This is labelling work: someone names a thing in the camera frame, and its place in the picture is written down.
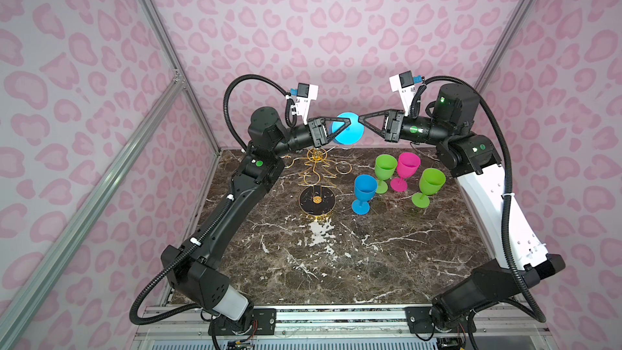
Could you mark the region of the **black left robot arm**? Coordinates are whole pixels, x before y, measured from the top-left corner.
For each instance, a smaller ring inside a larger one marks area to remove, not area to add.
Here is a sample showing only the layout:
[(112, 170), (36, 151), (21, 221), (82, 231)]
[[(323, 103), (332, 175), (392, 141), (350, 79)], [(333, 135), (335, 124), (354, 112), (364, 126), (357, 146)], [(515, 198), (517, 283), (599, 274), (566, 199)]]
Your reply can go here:
[(189, 298), (194, 308), (231, 322), (237, 332), (250, 327), (251, 301), (233, 288), (218, 267), (243, 221), (283, 173), (283, 156), (308, 147), (323, 147), (351, 126), (349, 118), (336, 118), (338, 130), (330, 132), (332, 121), (320, 117), (286, 128), (272, 107), (254, 111), (248, 127), (249, 146), (231, 176), (228, 194), (200, 230), (180, 247), (168, 246), (161, 256), (169, 285)]

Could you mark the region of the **aluminium frame right post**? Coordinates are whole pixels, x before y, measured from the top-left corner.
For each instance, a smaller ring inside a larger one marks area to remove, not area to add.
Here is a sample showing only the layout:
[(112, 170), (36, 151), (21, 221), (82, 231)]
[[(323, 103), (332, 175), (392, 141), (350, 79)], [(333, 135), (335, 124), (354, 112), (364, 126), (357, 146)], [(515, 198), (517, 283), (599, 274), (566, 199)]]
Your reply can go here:
[(501, 108), (501, 65), (510, 56), (513, 43), (522, 39), (523, 24), (537, 0), (461, 0), (459, 19), (473, 16), (475, 22), (467, 32), (459, 53), (468, 58), (449, 74), (471, 84), (483, 95), (502, 123), (507, 115)]

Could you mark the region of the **magenta wine glass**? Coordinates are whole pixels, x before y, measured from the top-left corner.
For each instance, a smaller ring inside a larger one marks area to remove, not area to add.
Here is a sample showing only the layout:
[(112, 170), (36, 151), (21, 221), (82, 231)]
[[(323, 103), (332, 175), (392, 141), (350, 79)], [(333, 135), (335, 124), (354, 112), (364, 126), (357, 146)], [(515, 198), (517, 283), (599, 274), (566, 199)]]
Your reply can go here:
[(412, 152), (404, 152), (398, 157), (395, 170), (397, 177), (390, 181), (390, 187), (396, 192), (405, 192), (408, 189), (408, 178), (415, 174), (421, 165), (421, 159)]

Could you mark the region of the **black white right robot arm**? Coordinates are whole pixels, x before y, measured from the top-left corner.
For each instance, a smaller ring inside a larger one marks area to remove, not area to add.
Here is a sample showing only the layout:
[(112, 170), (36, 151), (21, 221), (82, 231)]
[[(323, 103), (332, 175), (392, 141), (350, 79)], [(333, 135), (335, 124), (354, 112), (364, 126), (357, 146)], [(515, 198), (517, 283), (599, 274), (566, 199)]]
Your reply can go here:
[(428, 117), (383, 110), (359, 121), (387, 142), (435, 146), (491, 255), (468, 278), (435, 296), (430, 309), (434, 327), (471, 327), (475, 313), (517, 295), (526, 299), (529, 316), (545, 322), (530, 290), (566, 264), (547, 250), (516, 202), (509, 147), (492, 110), (473, 87), (457, 79), (445, 81), (429, 109)]

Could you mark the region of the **blue wine glass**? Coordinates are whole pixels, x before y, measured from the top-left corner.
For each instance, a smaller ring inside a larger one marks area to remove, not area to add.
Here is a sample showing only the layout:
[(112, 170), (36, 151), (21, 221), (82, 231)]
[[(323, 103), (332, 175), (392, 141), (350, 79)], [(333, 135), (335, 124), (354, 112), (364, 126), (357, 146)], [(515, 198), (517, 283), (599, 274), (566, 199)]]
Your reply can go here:
[(351, 209), (356, 215), (366, 215), (370, 211), (369, 202), (377, 191), (377, 181), (373, 176), (362, 174), (355, 179), (354, 195), (355, 200), (351, 204)]
[(359, 123), (359, 116), (356, 113), (346, 112), (341, 113), (339, 118), (347, 118), (350, 121), (350, 124), (347, 128), (341, 131), (333, 141), (336, 144), (340, 145), (354, 145), (359, 142), (364, 135), (364, 126)]

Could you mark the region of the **aluminium frame left post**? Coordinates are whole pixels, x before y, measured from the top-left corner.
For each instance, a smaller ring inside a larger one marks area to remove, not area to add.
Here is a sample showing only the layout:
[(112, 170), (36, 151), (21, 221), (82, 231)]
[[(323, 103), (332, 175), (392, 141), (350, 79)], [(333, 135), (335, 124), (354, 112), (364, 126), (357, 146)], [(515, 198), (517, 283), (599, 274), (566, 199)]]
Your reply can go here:
[(208, 142), (210, 143), (212, 150), (217, 156), (219, 156), (221, 154), (221, 147), (217, 144), (212, 128), (207, 121), (207, 115), (203, 111), (194, 87), (192, 86), (190, 80), (187, 77), (186, 70), (181, 63), (178, 52), (173, 45), (173, 40), (170, 37), (170, 34), (165, 26), (165, 22), (160, 16), (160, 13), (155, 5), (155, 0), (138, 0), (138, 3), (139, 7), (142, 9), (145, 16), (147, 17), (147, 21), (149, 22), (155, 38), (158, 41), (160, 48), (162, 48), (162, 51), (164, 52), (168, 63), (173, 69), (176, 77), (178, 77), (178, 79), (180, 79), (180, 81), (183, 83), (183, 91), (190, 102), (194, 115), (199, 120), (199, 126), (201, 127), (204, 134), (207, 136)]

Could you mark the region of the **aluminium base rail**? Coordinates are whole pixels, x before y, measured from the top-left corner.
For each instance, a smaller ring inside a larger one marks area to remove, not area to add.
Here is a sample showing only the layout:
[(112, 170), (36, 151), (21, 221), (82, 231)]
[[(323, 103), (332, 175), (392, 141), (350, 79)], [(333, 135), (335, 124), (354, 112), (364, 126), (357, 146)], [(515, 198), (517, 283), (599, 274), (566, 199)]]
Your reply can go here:
[(133, 349), (469, 349), (465, 324), (435, 329), (426, 304), (260, 306), (259, 328), (241, 336), (209, 332), (192, 310), (139, 327)]

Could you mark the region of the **aluminium frame post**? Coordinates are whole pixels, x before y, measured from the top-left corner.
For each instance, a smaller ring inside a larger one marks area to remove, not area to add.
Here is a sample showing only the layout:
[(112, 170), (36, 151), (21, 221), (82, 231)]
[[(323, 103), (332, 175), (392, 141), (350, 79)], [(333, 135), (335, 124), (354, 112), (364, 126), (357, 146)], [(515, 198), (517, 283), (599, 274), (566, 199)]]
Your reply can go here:
[(190, 80), (187, 77), (186, 70), (181, 63), (178, 52), (173, 45), (173, 40), (170, 37), (170, 34), (165, 26), (165, 22), (160, 16), (160, 13), (155, 5), (155, 0), (138, 0), (138, 3), (139, 7), (142, 9), (145, 16), (147, 17), (147, 21), (149, 22), (155, 38), (158, 41), (160, 48), (162, 48), (162, 51), (164, 52), (168, 63), (173, 69), (176, 77), (178, 77), (178, 79), (180, 79), (180, 81), (183, 83), (183, 91), (190, 102), (194, 115), (199, 120), (199, 126), (201, 127), (204, 134), (207, 136), (208, 142), (210, 143), (212, 150), (217, 156), (219, 156), (221, 154), (221, 147), (217, 144), (212, 128), (207, 121), (207, 115), (203, 111), (194, 87), (192, 86)]
[(523, 24), (537, 0), (461, 0), (459, 19), (473, 16), (475, 22), (467, 32), (459, 53), (468, 58), (449, 74), (471, 84), (483, 95), (502, 123), (507, 115), (501, 108), (501, 65), (510, 56), (513, 43), (522, 39)]

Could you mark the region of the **aluminium frame left diagonal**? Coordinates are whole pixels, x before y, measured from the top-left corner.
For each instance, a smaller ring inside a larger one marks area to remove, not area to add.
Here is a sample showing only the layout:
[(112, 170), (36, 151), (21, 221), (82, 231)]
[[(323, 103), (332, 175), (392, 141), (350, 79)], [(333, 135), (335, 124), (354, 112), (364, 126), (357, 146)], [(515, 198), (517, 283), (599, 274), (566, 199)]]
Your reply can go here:
[(186, 90), (183, 79), (172, 81), (164, 95), (114, 158), (106, 173), (69, 220), (68, 225), (16, 293), (1, 318), (1, 348), (13, 349), (45, 299), (99, 220), (122, 181), (151, 140), (176, 99)]

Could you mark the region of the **green wine glass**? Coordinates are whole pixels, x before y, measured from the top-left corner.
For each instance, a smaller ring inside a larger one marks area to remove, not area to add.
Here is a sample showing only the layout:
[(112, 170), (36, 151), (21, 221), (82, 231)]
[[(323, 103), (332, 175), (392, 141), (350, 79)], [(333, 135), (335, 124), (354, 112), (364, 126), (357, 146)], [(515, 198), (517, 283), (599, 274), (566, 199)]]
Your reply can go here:
[(377, 178), (377, 194), (385, 194), (388, 191), (387, 181), (390, 180), (398, 166), (395, 157), (382, 154), (375, 160), (374, 173)]
[(437, 194), (446, 183), (445, 174), (435, 168), (425, 169), (421, 175), (419, 188), (420, 191), (413, 194), (411, 202), (419, 208), (427, 208), (430, 205), (430, 196)]

